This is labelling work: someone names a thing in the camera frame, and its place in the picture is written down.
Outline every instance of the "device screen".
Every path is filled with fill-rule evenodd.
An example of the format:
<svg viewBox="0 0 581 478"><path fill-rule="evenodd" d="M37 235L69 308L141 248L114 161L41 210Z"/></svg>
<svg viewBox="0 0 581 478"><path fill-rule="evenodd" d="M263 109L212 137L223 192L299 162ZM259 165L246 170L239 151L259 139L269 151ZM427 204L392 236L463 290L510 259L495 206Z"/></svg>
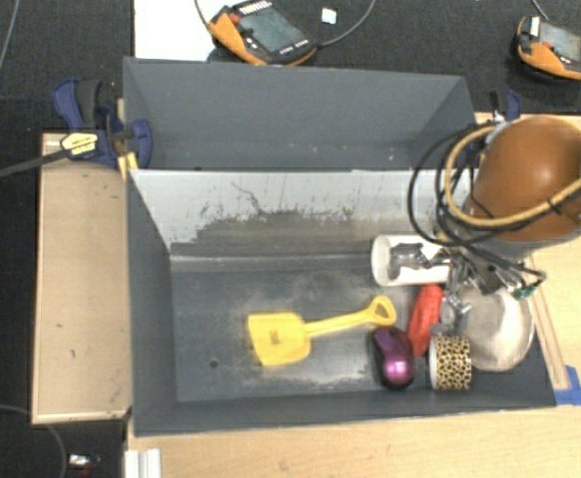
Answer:
<svg viewBox="0 0 581 478"><path fill-rule="evenodd" d="M252 35L269 52L276 52L304 39L304 35L272 7L243 16L241 26L252 29Z"/></svg>
<svg viewBox="0 0 581 478"><path fill-rule="evenodd" d="M550 43L556 53L563 57L581 62L581 40L575 34L543 21L540 25L540 41Z"/></svg>

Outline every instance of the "gray box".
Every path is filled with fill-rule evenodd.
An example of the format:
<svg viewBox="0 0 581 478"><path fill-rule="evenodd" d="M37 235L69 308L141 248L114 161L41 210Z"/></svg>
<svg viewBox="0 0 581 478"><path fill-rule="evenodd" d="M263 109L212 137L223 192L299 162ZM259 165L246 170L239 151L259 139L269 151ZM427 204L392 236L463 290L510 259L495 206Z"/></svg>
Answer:
<svg viewBox="0 0 581 478"><path fill-rule="evenodd" d="M305 118L306 84L323 121ZM332 92L346 86L357 101ZM267 97L222 99L244 87ZM127 120L148 118L155 137L153 169L132 171L128 184L137 435L554 404L538 343L513 371L476 372L472 390L454 394L430 390L423 359L408 390L382 389L367 327L315 339L306 359L282 367L260 366L249 347L249 313L320 320L378 294L407 326L417 288L379 288L370 249L379 234L412 232L408 168L421 147L473 119L461 79L132 60L125 101ZM204 127L221 101L225 120ZM252 122L262 105L265 132ZM368 109L360 127L337 121L358 125ZM432 181L426 172L416 192L420 217L433 207Z"/></svg>

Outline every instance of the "clamp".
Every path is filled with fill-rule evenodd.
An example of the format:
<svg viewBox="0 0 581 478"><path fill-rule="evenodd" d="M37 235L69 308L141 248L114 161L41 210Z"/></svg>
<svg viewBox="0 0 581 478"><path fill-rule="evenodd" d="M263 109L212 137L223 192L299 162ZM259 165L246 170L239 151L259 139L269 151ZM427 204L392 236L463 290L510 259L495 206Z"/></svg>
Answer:
<svg viewBox="0 0 581 478"><path fill-rule="evenodd" d="M71 133L86 131L94 139L89 146L66 147L72 160L93 161L118 168L118 159L134 152L140 168L146 168L152 153L152 135L146 119L136 119L125 129L122 121L108 107L100 106L98 95L102 82L79 81L70 78L51 93L56 113L62 117Z"/></svg>

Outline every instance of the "black carpet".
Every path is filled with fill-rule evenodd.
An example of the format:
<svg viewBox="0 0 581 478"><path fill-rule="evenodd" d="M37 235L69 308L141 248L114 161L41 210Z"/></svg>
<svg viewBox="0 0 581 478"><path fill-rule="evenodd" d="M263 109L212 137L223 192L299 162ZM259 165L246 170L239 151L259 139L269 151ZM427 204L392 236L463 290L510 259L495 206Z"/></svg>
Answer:
<svg viewBox="0 0 581 478"><path fill-rule="evenodd" d="M275 1L324 41L352 25L370 0ZM581 0L540 1L552 19L581 32ZM0 0L0 50L13 2ZM337 25L320 23L322 7L338 10ZM581 84L527 78L509 59L517 22L534 13L529 0L378 0L366 24L320 51L315 65L458 74L480 111L490 110L491 90L512 89L525 112L581 114ZM0 167L37 154L43 130L63 125L49 99L57 83L98 78L112 101L122 94L122 57L132 53L133 0L22 0L0 77ZM0 180L0 403L21 408L31 387L36 198L35 172ZM60 433L68 452L100 456L94 478L118 475L121 423L69 424ZM54 445L24 416L0 413L0 477L55 476Z"/></svg>

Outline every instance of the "handheld device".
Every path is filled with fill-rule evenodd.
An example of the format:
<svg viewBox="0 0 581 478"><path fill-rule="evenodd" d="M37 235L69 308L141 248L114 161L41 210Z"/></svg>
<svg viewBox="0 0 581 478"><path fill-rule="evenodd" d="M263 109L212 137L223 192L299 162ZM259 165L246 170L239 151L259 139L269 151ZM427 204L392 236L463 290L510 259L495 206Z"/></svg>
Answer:
<svg viewBox="0 0 581 478"><path fill-rule="evenodd" d="M316 43L279 12L272 0L224 6L207 27L216 41L249 64L296 66L317 51Z"/></svg>
<svg viewBox="0 0 581 478"><path fill-rule="evenodd" d="M551 78L581 80L581 36L539 16L525 16L516 31L518 58Z"/></svg>

